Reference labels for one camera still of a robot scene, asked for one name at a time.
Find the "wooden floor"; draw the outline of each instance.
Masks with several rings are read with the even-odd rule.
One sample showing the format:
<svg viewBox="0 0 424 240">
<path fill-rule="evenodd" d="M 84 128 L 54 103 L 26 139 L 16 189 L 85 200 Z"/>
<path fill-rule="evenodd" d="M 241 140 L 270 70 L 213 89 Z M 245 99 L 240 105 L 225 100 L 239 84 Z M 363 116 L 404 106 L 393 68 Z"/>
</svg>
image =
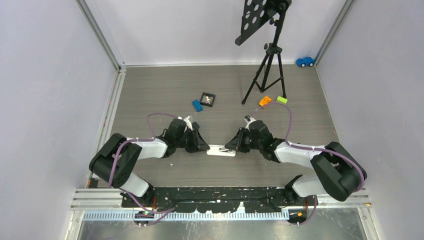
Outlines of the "wooden floor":
<svg viewBox="0 0 424 240">
<path fill-rule="evenodd" d="M 246 125 L 244 116 L 259 106 L 260 99 L 269 96 L 275 100 L 282 95 L 279 83 L 264 93 L 255 87 L 246 104 L 241 104 L 257 68 L 257 65 L 128 68 L 112 133 L 150 138 L 148 114 L 170 113 L 183 118 L 193 115 L 206 143 L 224 145 L 239 127 Z M 310 145 L 337 141 L 315 69 L 284 65 L 283 71 L 287 104 L 292 108 L 294 120 L 289 139 Z M 273 65 L 268 83 L 278 77 L 278 67 Z M 213 107 L 204 106 L 203 111 L 195 114 L 192 101 L 200 99 L 202 92 L 215 94 L 216 99 Z M 267 107 L 255 118 L 262 120 L 274 137 L 284 138 L 289 123 L 289 113 L 284 107 Z M 155 134 L 160 135 L 171 120 L 167 116 L 153 116 Z M 284 186 L 296 175 L 312 174 L 302 166 L 265 160 L 257 150 L 228 158 L 208 156 L 205 152 L 190 154 L 182 148 L 168 158 L 139 160 L 134 172 L 158 187 Z"/>
</svg>

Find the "small picture frame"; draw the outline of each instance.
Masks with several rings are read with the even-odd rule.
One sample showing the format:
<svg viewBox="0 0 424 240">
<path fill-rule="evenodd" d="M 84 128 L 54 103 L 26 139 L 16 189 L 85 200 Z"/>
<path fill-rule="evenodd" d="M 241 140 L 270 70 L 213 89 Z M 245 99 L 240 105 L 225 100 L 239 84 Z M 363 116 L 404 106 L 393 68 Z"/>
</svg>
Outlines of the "small picture frame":
<svg viewBox="0 0 424 240">
<path fill-rule="evenodd" d="M 215 94 L 204 92 L 200 97 L 200 104 L 207 107 L 212 107 L 215 101 Z"/>
</svg>

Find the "music stand holder with holes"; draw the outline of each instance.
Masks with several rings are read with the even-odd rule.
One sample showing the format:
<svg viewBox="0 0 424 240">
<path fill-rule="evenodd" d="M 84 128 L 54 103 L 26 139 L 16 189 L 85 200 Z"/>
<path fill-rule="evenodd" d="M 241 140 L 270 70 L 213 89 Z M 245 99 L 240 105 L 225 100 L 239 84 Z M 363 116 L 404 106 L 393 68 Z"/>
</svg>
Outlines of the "music stand holder with holes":
<svg viewBox="0 0 424 240">
<path fill-rule="evenodd" d="M 244 96 L 241 104 L 245 104 L 248 99 L 249 94 L 251 93 L 253 86 L 256 85 L 260 92 L 263 93 L 276 84 L 278 81 L 281 81 L 282 87 L 282 97 L 287 98 L 286 88 L 284 86 L 284 76 L 283 76 L 283 66 L 281 62 L 281 47 L 277 46 L 281 30 L 283 29 L 284 18 L 286 17 L 286 11 L 289 6 L 292 4 L 292 0 L 245 0 L 244 1 L 244 10 L 243 17 L 241 18 L 241 35 L 235 40 L 235 44 L 240 46 L 244 41 L 246 41 L 250 36 L 252 36 L 259 28 L 261 28 L 269 20 L 269 24 L 276 26 L 274 40 L 272 43 L 266 43 L 263 47 L 265 49 L 265 57 L 262 60 L 262 63 L 259 66 L 259 69 L 256 72 L 256 75 L 249 87 L 249 90 Z M 274 20 L 273 16 L 279 14 L 279 19 Z M 271 64 L 273 63 L 274 55 L 277 54 L 278 58 L 278 68 L 280 77 L 266 87 L 268 74 L 270 73 Z M 268 64 L 265 68 L 265 73 L 263 75 L 262 85 L 259 86 L 258 77 L 264 68 L 268 59 Z"/>
</svg>

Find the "blue lego brick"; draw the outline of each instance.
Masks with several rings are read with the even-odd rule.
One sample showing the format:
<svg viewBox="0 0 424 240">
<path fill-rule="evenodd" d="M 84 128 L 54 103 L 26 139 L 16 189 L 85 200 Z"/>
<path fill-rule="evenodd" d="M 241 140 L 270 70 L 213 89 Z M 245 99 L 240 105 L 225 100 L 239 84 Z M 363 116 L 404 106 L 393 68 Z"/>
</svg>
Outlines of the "blue lego brick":
<svg viewBox="0 0 424 240">
<path fill-rule="evenodd" d="M 199 100 L 194 100 L 192 103 L 193 103 L 194 109 L 196 109 L 196 112 L 200 112 L 203 110 L 203 107 L 202 105 L 200 105 Z"/>
</svg>

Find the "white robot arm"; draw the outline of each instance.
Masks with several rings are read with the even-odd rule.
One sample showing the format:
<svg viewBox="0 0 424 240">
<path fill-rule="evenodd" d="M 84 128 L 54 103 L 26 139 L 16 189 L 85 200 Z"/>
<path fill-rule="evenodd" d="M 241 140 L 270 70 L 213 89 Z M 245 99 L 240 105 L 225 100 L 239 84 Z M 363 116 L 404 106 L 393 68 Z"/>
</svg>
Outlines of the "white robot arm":
<svg viewBox="0 0 424 240">
<path fill-rule="evenodd" d="M 185 148 L 189 153 L 209 150 L 209 145 L 200 136 L 199 128 L 193 117 L 188 116 L 184 119 L 174 118 L 168 129 L 151 141 L 138 141 L 115 133 L 91 160 L 89 169 L 105 181 L 109 180 L 113 172 L 111 183 L 113 188 L 120 188 L 139 198 L 144 197 L 148 189 L 153 186 L 132 172 L 136 161 L 166 158 L 175 153 L 177 148 Z M 131 143 L 121 147 L 121 151 L 117 152 L 125 142 Z M 118 161 L 115 161 L 115 155 L 120 155 Z"/>
<path fill-rule="evenodd" d="M 329 194 L 338 201 L 345 201 L 360 186 L 361 176 L 352 164 L 336 155 L 324 152 L 331 150 L 340 153 L 359 166 L 338 142 L 312 148 L 301 144 L 296 144 L 294 147 L 294 144 L 284 139 L 274 138 L 261 120 L 250 116 L 246 116 L 245 120 L 247 126 L 239 128 L 237 135 L 225 145 L 225 148 L 242 153 L 259 150 L 269 161 L 297 164 L 315 171 L 316 174 L 309 177 L 298 175 L 285 186 L 285 198 L 289 204 L 320 194 Z M 117 152 L 117 149 L 128 140 L 132 142 L 121 147 L 121 153 Z M 111 182 L 113 188 L 130 192 L 141 202 L 149 202 L 153 197 L 153 186 L 132 173 L 136 161 L 166 158 L 177 148 L 185 148 L 189 153 L 210 149 L 199 134 L 199 125 L 191 116 L 185 119 L 180 117 L 173 119 L 169 128 L 151 141 L 138 141 L 119 133 L 113 134 L 92 159 L 89 169 L 105 181 L 110 179 L 113 172 Z M 115 154 L 121 156 L 114 162 Z M 366 179 L 366 172 L 361 166 L 359 168 Z"/>
<path fill-rule="evenodd" d="M 292 144 L 274 138 L 261 120 L 248 115 L 245 121 L 246 127 L 239 128 L 225 148 L 242 153 L 259 150 L 269 161 L 297 164 L 315 171 L 316 174 L 309 177 L 298 175 L 285 186 L 288 202 L 294 203 L 299 198 L 320 194 L 329 194 L 338 201 L 345 201 L 361 181 L 360 173 L 351 163 L 360 169 L 364 179 L 367 178 L 365 170 L 338 142 L 326 146 Z M 351 163 L 328 152 L 346 156 Z"/>
</svg>

